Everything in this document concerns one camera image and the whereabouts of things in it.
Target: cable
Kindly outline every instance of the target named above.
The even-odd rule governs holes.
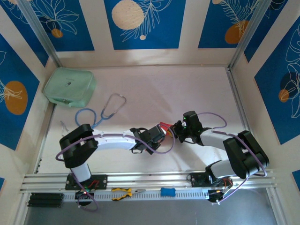
[[[196,144],[194,142],[189,142],[189,141],[183,141],[183,142],[186,142],[186,143],[189,143],[189,144]]]
[[[233,182],[229,179],[229,177],[226,180],[233,186]]]
[[[261,163],[261,161],[259,161],[259,159],[257,158],[257,156],[253,153],[253,151],[246,145],[246,143],[240,139],[238,136],[234,135],[234,134],[228,134],[226,132],[222,132],[222,131],[216,131],[215,129],[219,129],[219,128],[225,128],[227,126],[227,121],[220,115],[216,114],[216,113],[213,113],[213,112],[201,112],[197,115],[203,115],[203,114],[211,114],[211,115],[215,115],[215,116],[218,116],[219,118],[221,118],[225,125],[222,126],[222,127],[213,127],[211,129],[211,131],[215,134],[221,134],[221,135],[227,135],[227,136],[231,136],[231,137],[234,137],[236,138],[247,150],[248,152],[252,155],[252,157],[255,159],[255,161],[257,162],[257,164],[261,167],[262,171],[263,171],[263,174],[257,174],[255,173],[254,175],[255,176],[261,176],[261,177],[266,177],[268,174],[267,174],[267,171],[266,169],[264,168],[263,164]],[[244,181],[234,190],[232,191],[229,195],[227,195],[225,198],[221,199],[220,201],[217,202],[217,204],[220,204],[220,202],[224,201],[225,199],[227,199],[228,197],[230,197],[231,195],[233,195],[247,180],[249,179],[249,177],[247,177],[246,179],[244,179]]]
[[[216,113],[213,113],[213,112],[201,112],[201,113],[198,113],[197,115],[199,116],[199,115],[203,115],[203,114],[215,115],[215,116],[218,116],[219,118],[221,118],[224,121],[224,123],[225,123],[224,126],[222,126],[222,127],[213,127],[212,129],[225,128],[227,126],[227,121],[222,116],[220,116]]]
[[[123,135],[123,134],[106,134],[106,135],[101,135],[101,134],[98,134],[98,135],[91,135],[91,136],[88,136],[88,137],[85,137],[85,138],[82,138],[72,144],[70,144],[69,146],[65,147],[62,151],[60,151],[56,156],[55,156],[55,159],[58,160],[58,161],[61,161],[61,162],[64,162],[63,159],[60,159],[59,156],[62,155],[64,152],[66,152],[67,150],[69,150],[70,148],[72,148],[73,146],[79,144],[80,142],[84,142],[88,139],[92,139],[92,138],[97,138],[97,137],[125,137],[125,138],[131,138],[131,139],[134,139],[134,140],[137,140],[139,142],[141,142],[142,144],[144,144],[147,149],[149,149],[150,151],[153,151],[154,153],[156,154],[166,154],[168,153],[169,151],[171,151],[175,145],[175,135],[172,131],[172,129],[170,129],[168,126],[164,125],[164,124],[158,124],[159,126],[163,126],[163,127],[166,127],[172,134],[172,137],[173,137],[173,142],[172,142],[172,146],[171,148],[168,150],[168,151],[164,151],[164,152],[159,152],[159,151],[155,151],[154,149],[152,149],[146,142],[142,141],[141,139],[137,138],[137,137],[134,137],[134,136],[131,136],[131,135]]]
[[[246,145],[246,143],[242,139],[240,139],[236,135],[228,134],[228,133],[222,132],[222,131],[215,131],[214,130],[213,133],[220,134],[220,135],[227,135],[227,136],[231,136],[231,137],[236,138],[249,151],[249,153],[252,155],[252,157],[255,159],[255,161],[257,162],[257,164],[259,165],[259,167],[263,171],[263,174],[255,173],[254,175],[255,176],[260,176],[260,177],[266,177],[268,175],[268,173],[267,173],[266,169],[264,168],[263,164],[261,163],[261,161],[259,161],[258,157],[253,153],[253,151]]]
[[[226,132],[214,130],[214,129],[218,129],[218,128],[225,128],[227,126],[227,121],[222,116],[220,116],[220,115],[218,115],[216,113],[213,113],[213,112],[201,112],[201,113],[199,113],[197,115],[202,115],[202,114],[211,114],[211,115],[215,115],[215,116],[218,116],[219,118],[221,118],[224,121],[225,125],[222,126],[222,127],[214,127],[214,128],[212,128],[211,129],[212,132],[215,133],[215,134],[227,135],[227,136],[231,136],[231,137],[236,138],[249,151],[249,153],[252,155],[252,157],[255,159],[255,161],[257,162],[257,164],[261,167],[261,169],[263,171],[263,174],[257,174],[257,173],[255,173],[254,175],[255,176],[260,176],[260,177],[266,177],[268,175],[266,169],[263,166],[263,164],[259,161],[259,159],[257,158],[257,156],[253,153],[253,151],[246,145],[246,143],[242,139],[240,139],[238,136],[233,135],[233,134],[228,134]]]
[[[158,125],[159,125],[159,126],[164,126],[164,127],[166,127],[166,128],[171,132],[171,134],[172,134],[172,137],[173,137],[173,143],[172,143],[171,148],[170,148],[168,151],[165,151],[165,152],[158,152],[158,151],[155,151],[155,150],[152,149],[146,142],[142,141],[141,139],[139,139],[139,138],[137,138],[137,137],[131,136],[131,135],[124,135],[124,136],[123,136],[123,134],[107,134],[107,135],[101,135],[101,134],[98,134],[98,135],[91,135],[91,136],[82,138],[82,139],[80,139],[80,140],[78,140],[78,141],[76,141],[76,142],[70,144],[69,146],[65,147],[62,151],[60,151],[60,152],[55,156],[55,159],[58,160],[58,161],[62,161],[62,162],[63,162],[64,160],[63,160],[63,159],[60,159],[59,156],[62,155],[62,154],[63,154],[64,152],[66,152],[67,150],[69,150],[70,148],[72,148],[73,146],[79,144],[80,142],[86,141],[86,140],[88,140],[88,139],[97,138],[97,137],[100,137],[100,138],[101,138],[101,137],[108,137],[108,136],[131,138],[131,139],[134,139],[134,140],[137,140],[137,141],[143,143],[149,150],[153,151],[154,153],[157,153],[157,154],[166,154],[166,153],[168,153],[169,151],[171,151],[171,150],[173,149],[173,147],[174,147],[174,144],[175,144],[175,135],[174,135],[173,131],[172,131],[169,127],[167,127],[166,125],[164,125],[164,124],[158,124]],[[74,174],[73,172],[72,172],[72,176],[74,177],[74,179],[75,179],[76,183],[78,184],[78,186],[79,186],[84,192],[86,192],[86,194],[88,195],[88,197],[90,197],[90,199],[96,204],[96,207],[97,207],[97,208],[91,210],[91,209],[87,209],[87,208],[85,208],[85,207],[82,207],[82,206],[79,204],[79,199],[80,199],[80,198],[78,198],[78,200],[77,200],[77,205],[78,205],[78,207],[81,208],[81,209],[83,209],[83,210],[85,210],[85,211],[90,211],[90,212],[95,212],[95,211],[97,211],[98,208],[99,208],[99,205],[98,205],[97,201],[96,201],[96,200],[94,199],[94,197],[93,197],[89,192],[87,192],[87,190],[81,185],[81,183],[78,181],[78,179],[76,178],[76,176],[75,176],[75,174]]]
[[[224,188],[226,188],[227,187],[227,183],[226,183],[226,180],[223,178],[223,181],[224,181]]]
[[[86,195],[88,197],[90,197],[90,199],[96,204],[96,208],[95,209],[88,209],[88,208],[85,208],[83,206],[81,206],[79,204],[79,199],[80,197],[77,199],[77,205],[80,209],[83,209],[85,211],[88,211],[88,212],[96,212],[98,209],[99,209],[99,205],[97,203],[97,201],[95,200],[95,198],[81,185],[81,183],[78,181],[77,177],[75,176],[75,174],[72,172],[72,176],[74,177],[76,183],[78,184],[78,186],[86,193]]]
[[[243,182],[235,189],[233,190],[229,195],[227,195],[226,197],[224,197],[223,199],[221,199],[218,202],[214,202],[213,204],[220,204],[222,201],[224,201],[225,199],[229,198],[230,196],[232,196],[238,189],[240,189],[240,187],[243,186],[243,184],[249,179],[249,177],[247,177],[246,179],[243,180]]]

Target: pliers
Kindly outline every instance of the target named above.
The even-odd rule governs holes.
[[[133,194],[137,194],[137,193],[140,193],[140,192],[143,192],[143,191],[146,191],[145,189],[131,189],[131,188],[128,188],[128,189],[125,189],[125,188],[113,188],[112,189],[112,192],[115,192],[115,191],[125,191],[127,192],[126,194],[124,194],[123,196],[119,197],[119,198],[112,198],[113,201],[119,201],[123,198],[126,198],[126,197],[132,197]]]

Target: white floor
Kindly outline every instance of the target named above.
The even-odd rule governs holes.
[[[224,67],[198,66],[146,66],[146,67],[107,67],[92,69],[97,87],[88,108],[100,116],[107,99],[112,93],[127,98],[126,105],[110,120],[104,121],[97,129],[122,131],[130,128],[151,128],[159,122],[173,124],[182,120],[183,113],[195,110],[197,113],[214,112],[226,118],[225,131],[242,131],[242,124],[233,98]],[[110,105],[106,114],[113,112]],[[67,128],[75,129],[75,113],[78,108],[57,106],[43,150],[39,173],[67,173],[62,162],[55,160],[60,151],[60,121]],[[92,123],[92,113],[83,112],[81,123]],[[200,116],[204,127],[223,125],[211,115]],[[159,151],[166,151],[171,145],[167,137]],[[202,147],[188,143],[176,146],[172,152],[159,155],[132,154],[128,150],[98,151],[89,158],[92,172],[166,172],[203,170],[207,165],[226,159],[226,153],[212,147]]]

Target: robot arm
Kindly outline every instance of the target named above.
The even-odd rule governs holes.
[[[245,179],[260,170],[259,165],[251,154],[243,152],[244,147],[236,138],[215,134],[208,127],[203,128],[198,115],[194,111],[186,112],[183,115],[183,123],[179,120],[170,129],[174,133],[174,138],[178,138],[181,143],[186,138],[191,138],[194,143],[201,146],[213,146],[227,152],[229,160],[218,161],[206,167],[206,174],[210,177],[211,183],[222,177],[233,175]],[[95,138],[91,137],[86,140],[83,145],[79,143],[63,153],[66,168],[72,170],[79,182],[84,182],[91,178],[86,160],[97,150],[126,149],[131,150],[132,153],[135,153],[135,151],[140,151],[141,153],[143,150],[146,150],[150,154],[153,153],[142,142],[128,138],[126,135],[142,140],[154,150],[159,148],[160,143],[165,138],[165,132],[159,125],[150,130],[132,128],[124,132],[113,132],[113,135],[111,133],[94,131],[89,124],[83,124],[60,140],[60,146],[63,150],[82,138],[96,135]],[[264,167],[269,164],[268,157],[249,131],[238,133],[237,136],[255,153]]]
[[[76,144],[62,154],[66,168],[71,169],[79,182],[84,182],[91,178],[86,160],[95,151],[125,149],[131,150],[132,153],[136,153],[135,151],[142,153],[143,150],[148,151],[150,154],[153,153],[143,143],[128,138],[128,135],[142,140],[149,147],[157,150],[165,138],[165,131],[159,125],[156,125],[149,130],[132,128],[124,132],[103,132],[93,130],[89,124],[83,124],[60,140],[60,147],[63,150],[80,139],[94,136],[94,138],[86,140],[83,145]]]
[[[237,138],[229,137],[225,133],[213,133],[209,127],[203,128],[195,111],[183,114],[183,122],[179,120],[171,128],[181,143],[186,138],[191,138],[193,143],[201,146],[212,146],[226,151],[228,160],[215,162],[205,169],[213,181],[228,176],[246,179],[260,170],[254,157],[249,152],[243,152],[245,147]],[[245,130],[236,136],[252,150],[264,167],[269,164],[267,155],[251,132]]]

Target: green case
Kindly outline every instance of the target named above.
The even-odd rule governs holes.
[[[96,80],[90,71],[57,68],[43,94],[50,102],[69,107],[85,107],[92,97]]]

